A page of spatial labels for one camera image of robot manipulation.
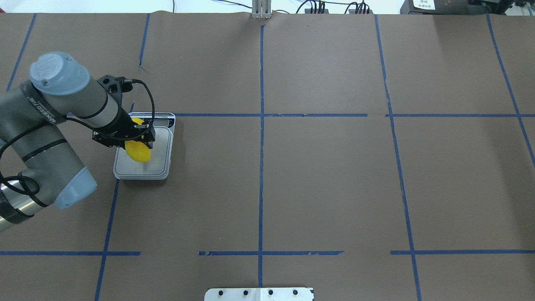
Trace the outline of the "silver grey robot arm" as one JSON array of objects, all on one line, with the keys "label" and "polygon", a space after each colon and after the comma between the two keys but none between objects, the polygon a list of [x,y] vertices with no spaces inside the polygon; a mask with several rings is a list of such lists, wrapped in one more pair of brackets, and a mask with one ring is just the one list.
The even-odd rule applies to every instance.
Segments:
[{"label": "silver grey robot arm", "polygon": [[147,149],[155,141],[155,101],[151,117],[136,122],[122,107],[122,94],[139,79],[94,79],[73,56],[52,51],[38,57],[29,78],[1,97],[1,153],[13,148],[26,169],[1,175],[1,231],[21,224],[40,210],[65,209],[90,196],[97,183],[65,139],[59,124],[76,122],[92,140],[129,151],[128,143]]}]

